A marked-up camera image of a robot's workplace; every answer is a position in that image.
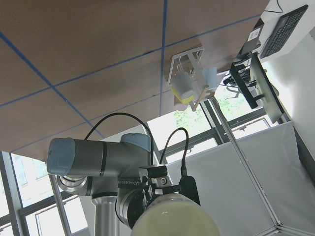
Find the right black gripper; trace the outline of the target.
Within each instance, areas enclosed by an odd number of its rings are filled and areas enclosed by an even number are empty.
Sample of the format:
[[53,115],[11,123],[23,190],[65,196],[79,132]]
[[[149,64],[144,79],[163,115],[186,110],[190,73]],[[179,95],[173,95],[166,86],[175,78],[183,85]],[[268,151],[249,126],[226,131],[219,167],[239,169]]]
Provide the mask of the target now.
[[139,167],[137,174],[118,179],[116,215],[131,229],[158,196],[180,191],[178,184],[172,184],[165,165]]

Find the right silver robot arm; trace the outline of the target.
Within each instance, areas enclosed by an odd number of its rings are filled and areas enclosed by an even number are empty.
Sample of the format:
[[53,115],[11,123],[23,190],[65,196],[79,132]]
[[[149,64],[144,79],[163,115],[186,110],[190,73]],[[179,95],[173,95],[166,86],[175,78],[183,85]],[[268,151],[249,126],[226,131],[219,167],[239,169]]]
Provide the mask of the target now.
[[153,163],[152,149],[141,133],[124,134],[119,142],[55,138],[47,171],[62,190],[91,197],[95,235],[117,236],[120,223],[132,228],[157,197],[180,190],[166,166]]

